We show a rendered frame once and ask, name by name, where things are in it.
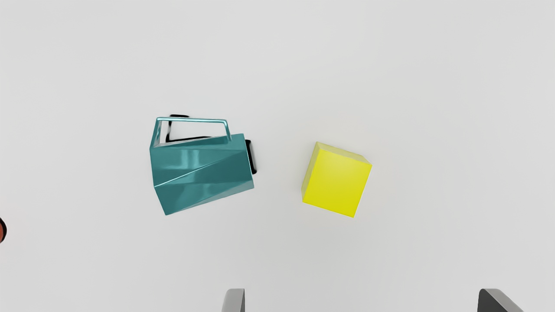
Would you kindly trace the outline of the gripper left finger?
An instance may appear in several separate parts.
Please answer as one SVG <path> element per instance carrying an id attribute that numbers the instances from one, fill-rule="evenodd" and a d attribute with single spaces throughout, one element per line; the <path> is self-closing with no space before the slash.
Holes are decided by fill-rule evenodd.
<path id="1" fill-rule="evenodd" d="M 245 289 L 228 289 L 222 312 L 245 312 Z"/>

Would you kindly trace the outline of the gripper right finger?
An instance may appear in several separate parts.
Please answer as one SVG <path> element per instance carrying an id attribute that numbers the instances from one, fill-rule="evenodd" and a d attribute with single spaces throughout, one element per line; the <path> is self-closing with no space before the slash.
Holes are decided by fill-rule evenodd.
<path id="1" fill-rule="evenodd" d="M 480 289 L 478 312 L 524 312 L 500 289 Z"/>

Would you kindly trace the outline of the teal faceted mug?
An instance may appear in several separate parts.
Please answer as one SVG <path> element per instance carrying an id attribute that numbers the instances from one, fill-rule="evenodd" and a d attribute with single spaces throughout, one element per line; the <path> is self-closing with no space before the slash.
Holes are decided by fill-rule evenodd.
<path id="1" fill-rule="evenodd" d="M 220 123 L 225 135 L 162 140 L 163 122 Z M 230 133 L 225 119 L 158 117 L 149 152 L 154 190 L 165 215 L 254 188 L 251 140 Z"/>

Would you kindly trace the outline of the yellow cube block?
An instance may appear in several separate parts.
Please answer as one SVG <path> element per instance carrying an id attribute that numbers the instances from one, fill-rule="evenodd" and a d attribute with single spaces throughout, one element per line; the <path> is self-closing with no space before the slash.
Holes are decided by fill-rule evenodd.
<path id="1" fill-rule="evenodd" d="M 301 186 L 302 200 L 353 218 L 371 170 L 364 156 L 316 142 Z"/>

